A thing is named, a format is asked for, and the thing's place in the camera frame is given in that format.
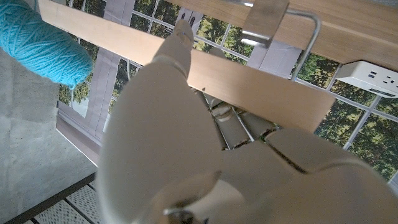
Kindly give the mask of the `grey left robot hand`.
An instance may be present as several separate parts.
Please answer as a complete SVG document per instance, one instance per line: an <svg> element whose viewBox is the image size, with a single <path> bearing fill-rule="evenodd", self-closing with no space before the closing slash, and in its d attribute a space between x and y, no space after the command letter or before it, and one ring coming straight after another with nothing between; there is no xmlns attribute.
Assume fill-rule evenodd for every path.
<svg viewBox="0 0 398 224"><path fill-rule="evenodd" d="M113 108L97 191L105 223L396 223L397 197L367 164L299 129L221 148L187 84L180 20Z"/></svg>

